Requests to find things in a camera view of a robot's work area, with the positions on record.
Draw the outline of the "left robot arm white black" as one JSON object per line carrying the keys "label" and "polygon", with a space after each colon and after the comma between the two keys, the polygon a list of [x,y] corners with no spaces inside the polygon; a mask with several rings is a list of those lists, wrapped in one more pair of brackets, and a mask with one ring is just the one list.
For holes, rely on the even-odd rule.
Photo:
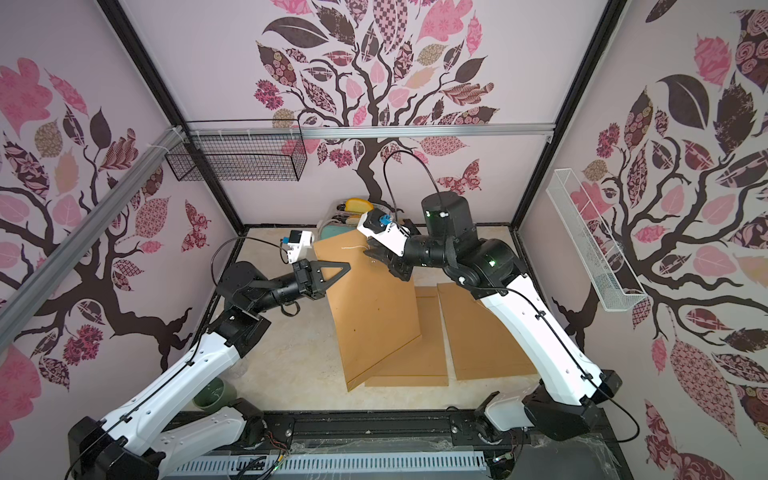
{"label": "left robot arm white black", "polygon": [[293,263],[290,273],[266,278],[253,264],[228,267],[216,291],[228,308],[173,366],[125,404],[96,420],[84,417],[68,433],[67,479],[162,479],[179,466],[260,430],[261,411],[236,400],[215,414],[169,429],[198,393],[246,356],[270,322],[265,312],[301,298],[318,300],[349,273],[347,262]]}

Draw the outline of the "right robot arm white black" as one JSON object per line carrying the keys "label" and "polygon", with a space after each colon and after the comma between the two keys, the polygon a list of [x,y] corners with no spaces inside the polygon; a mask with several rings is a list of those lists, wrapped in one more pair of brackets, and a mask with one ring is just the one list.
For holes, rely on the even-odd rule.
{"label": "right robot arm white black", "polygon": [[433,193],[422,200],[421,209],[426,234],[379,208],[364,213],[357,229],[367,239],[366,255],[403,281],[415,267],[441,269],[503,324],[540,376],[534,388],[486,398],[475,411],[481,437],[493,443],[503,432],[524,428],[556,441],[589,433],[601,416],[601,404],[621,387],[620,376],[579,350],[507,243],[479,237],[464,197]]}

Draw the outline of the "brown file bag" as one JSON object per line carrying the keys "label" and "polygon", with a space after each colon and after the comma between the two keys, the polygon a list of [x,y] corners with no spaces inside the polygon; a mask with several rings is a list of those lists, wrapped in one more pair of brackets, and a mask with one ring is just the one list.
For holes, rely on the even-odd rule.
{"label": "brown file bag", "polygon": [[421,336],[386,360],[366,387],[447,387],[449,385],[438,290],[417,287]]}
{"label": "brown file bag", "polygon": [[458,380],[537,373],[513,335],[469,292],[452,283],[437,291]]}
{"label": "brown file bag", "polygon": [[318,260],[350,265],[326,292],[349,391],[421,337],[414,284],[394,277],[384,263],[365,254],[367,248],[358,231],[314,244]]}

